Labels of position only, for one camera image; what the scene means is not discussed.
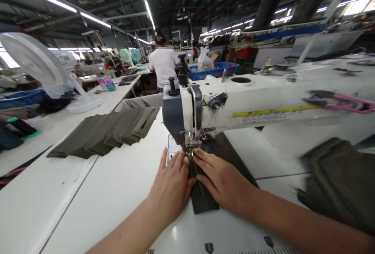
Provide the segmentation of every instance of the yellow measuring tape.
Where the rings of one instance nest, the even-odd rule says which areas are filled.
[[[308,109],[318,109],[318,108],[321,108],[321,107],[316,106],[316,105],[307,105],[307,106],[298,106],[298,107],[284,107],[284,108],[279,108],[279,109],[267,109],[267,110],[262,110],[262,111],[248,111],[248,112],[243,112],[243,113],[233,113],[232,118],[287,113],[287,112],[293,112],[293,111],[304,111]]]

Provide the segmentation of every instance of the forearm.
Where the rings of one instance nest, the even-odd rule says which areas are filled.
[[[166,227],[147,200],[86,254],[144,254]]]
[[[252,189],[246,218],[306,253],[375,253],[375,238],[264,190]]]

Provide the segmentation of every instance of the white fan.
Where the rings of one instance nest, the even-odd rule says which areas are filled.
[[[130,63],[132,66],[129,67],[129,68],[136,68],[134,66],[134,63],[133,63],[133,60],[132,60],[132,53],[130,53],[128,50],[126,49],[121,49],[120,50],[120,56],[121,58],[124,60],[124,62],[127,62],[127,63]]]
[[[80,100],[67,106],[71,113],[86,112],[104,102],[99,96],[89,96],[77,82],[74,73],[68,75],[65,68],[74,67],[77,63],[75,59],[70,58],[69,52],[56,51],[53,54],[35,38],[19,32],[0,34],[0,43],[23,70],[44,87],[66,85],[70,80],[81,95]]]

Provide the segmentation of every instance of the blue plastic crate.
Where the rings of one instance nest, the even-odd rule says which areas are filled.
[[[46,92],[42,89],[11,94],[0,99],[0,110],[37,104],[46,96]]]
[[[227,74],[234,74],[237,68],[239,67],[239,64],[234,64],[234,63],[229,63],[229,62],[218,62],[218,63],[214,63],[213,70],[205,70],[201,72],[193,71],[193,69],[198,68],[197,65],[191,66],[189,67],[189,78],[193,81],[196,81],[196,80],[205,79],[207,75],[212,75],[214,77],[223,77],[223,71],[227,66],[230,66],[228,68]]]

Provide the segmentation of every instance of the sewing machine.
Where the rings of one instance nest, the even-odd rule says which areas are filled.
[[[312,97],[312,90],[327,90],[346,94],[349,100],[374,101],[375,68],[356,60],[338,58],[294,69],[268,66],[257,75],[224,74],[191,81],[184,55],[179,57],[180,89],[172,84],[164,87],[162,109],[164,125],[185,150],[211,143],[222,131],[265,126],[262,134],[274,147],[300,157],[332,136],[355,144],[374,132],[375,114],[324,108],[304,100]],[[361,108],[356,101],[345,104]]]

